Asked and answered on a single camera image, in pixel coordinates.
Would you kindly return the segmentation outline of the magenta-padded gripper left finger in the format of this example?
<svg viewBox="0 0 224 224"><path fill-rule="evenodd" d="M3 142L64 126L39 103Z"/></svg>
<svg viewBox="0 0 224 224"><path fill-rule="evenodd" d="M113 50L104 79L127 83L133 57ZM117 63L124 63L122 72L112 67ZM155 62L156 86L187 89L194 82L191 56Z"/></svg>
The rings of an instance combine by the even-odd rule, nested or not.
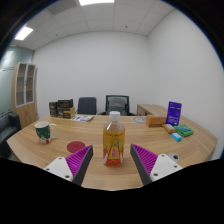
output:
<svg viewBox="0 0 224 224"><path fill-rule="evenodd" d="M92 156L93 146L89 145L66 158L57 157L44 170L81 186Z"/></svg>

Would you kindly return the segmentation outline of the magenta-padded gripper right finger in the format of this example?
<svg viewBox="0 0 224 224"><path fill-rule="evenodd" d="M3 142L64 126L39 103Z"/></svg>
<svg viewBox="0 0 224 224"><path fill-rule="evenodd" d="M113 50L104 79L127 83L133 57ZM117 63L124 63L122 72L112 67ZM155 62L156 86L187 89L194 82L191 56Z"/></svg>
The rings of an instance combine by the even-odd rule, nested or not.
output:
<svg viewBox="0 0 224 224"><path fill-rule="evenodd" d="M168 155L157 155L135 144L130 146L130 154L135 162L143 185L148 185L182 169Z"/></svg>

